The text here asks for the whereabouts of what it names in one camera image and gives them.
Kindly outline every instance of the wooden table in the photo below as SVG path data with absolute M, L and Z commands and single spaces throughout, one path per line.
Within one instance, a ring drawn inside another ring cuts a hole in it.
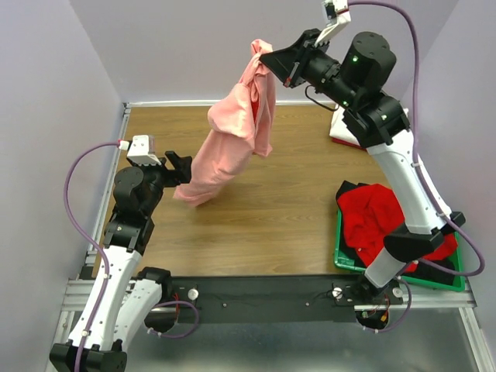
M 133 108 L 126 138 L 151 134 L 158 156 L 194 156 L 210 130 L 207 111 Z M 317 106 L 278 106 L 274 151 L 266 160 L 253 157 L 216 199 L 191 208 L 166 189 L 139 268 L 173 275 L 340 272 L 333 263 L 337 189 L 343 180 L 387 182 L 367 153 L 331 142 L 330 120 Z M 126 166 L 123 153 L 119 169 Z

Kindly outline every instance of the green tray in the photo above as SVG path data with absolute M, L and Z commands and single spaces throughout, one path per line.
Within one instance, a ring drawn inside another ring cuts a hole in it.
M 352 270 L 352 271 L 365 271 L 363 267 L 355 266 L 355 260 L 349 258 L 344 252 L 339 250 L 339 240 L 341 238 L 341 224 L 343 223 L 343 214 L 338 208 L 338 223 L 336 227 L 336 248 L 334 249 L 334 264 L 342 269 Z M 455 239 L 458 241 L 458 233 L 455 232 Z M 455 270 L 463 271 L 462 258 L 460 256 L 460 247 L 456 248 L 455 253 L 453 253 L 449 260 L 453 262 Z M 435 281 L 425 281 L 423 279 L 418 279 L 416 277 L 409 277 L 408 274 L 402 275 L 402 277 L 411 284 L 423 285 L 425 287 L 446 289 L 449 291 L 461 292 L 465 289 L 465 277 L 460 275 L 455 276 L 453 285 L 446 285 L 436 283 Z

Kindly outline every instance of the red cloth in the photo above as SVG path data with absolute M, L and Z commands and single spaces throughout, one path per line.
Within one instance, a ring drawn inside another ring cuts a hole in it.
M 391 189 L 381 184 L 356 188 L 341 195 L 338 205 L 343 214 L 343 231 L 346 245 L 354 248 L 366 267 L 384 247 L 384 237 L 404 221 L 398 200 Z M 457 247 L 453 234 L 444 237 L 444 244 L 424 256 L 427 260 L 443 260 Z M 413 263 L 406 270 L 415 271 Z

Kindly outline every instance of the pink shirt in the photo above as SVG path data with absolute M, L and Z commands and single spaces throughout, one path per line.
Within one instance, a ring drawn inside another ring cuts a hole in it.
M 205 203 L 244 171 L 252 154 L 266 157 L 272 151 L 275 81 L 260 62 L 260 55 L 271 51 L 263 40 L 251 43 L 253 56 L 239 83 L 208 111 L 212 130 L 193 159 L 191 182 L 178 186 L 174 198 L 191 206 Z

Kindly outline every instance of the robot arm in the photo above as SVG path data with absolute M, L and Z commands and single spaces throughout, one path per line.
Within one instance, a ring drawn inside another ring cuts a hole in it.
M 453 232 L 436 213 L 416 167 L 422 167 L 443 213 L 457 226 L 465 218 L 441 199 L 422 162 L 414 164 L 410 123 L 400 102 L 382 91 L 396 63 L 387 40 L 376 33 L 357 34 L 340 64 L 326 54 L 329 43 L 318 42 L 321 35 L 318 29 L 306 30 L 293 45 L 264 54 L 260 61 L 284 86 L 294 88 L 307 81 L 344 108 L 344 123 L 381 166 L 399 201 L 405 223 L 385 237 L 383 250 L 358 286 L 364 294 L 376 295 L 407 264 L 433 252 L 444 235 Z
M 131 167 L 115 176 L 115 207 L 105 227 L 103 241 L 110 267 L 98 270 L 88 302 L 65 344 L 55 344 L 50 360 L 58 371 L 73 370 L 76 355 L 81 354 L 80 370 L 124 370 L 130 340 L 143 324 L 150 310 L 172 297 L 171 273 L 146 267 L 133 279 L 153 231 L 151 215 L 162 199 L 164 188 L 191 180 L 191 157 L 165 153 L 174 166 L 166 167 L 166 158 L 155 155 L 152 136 L 134 136 L 119 148 L 128 150 Z M 105 286 L 105 295 L 101 289 Z M 91 331 L 87 332 L 92 318 Z

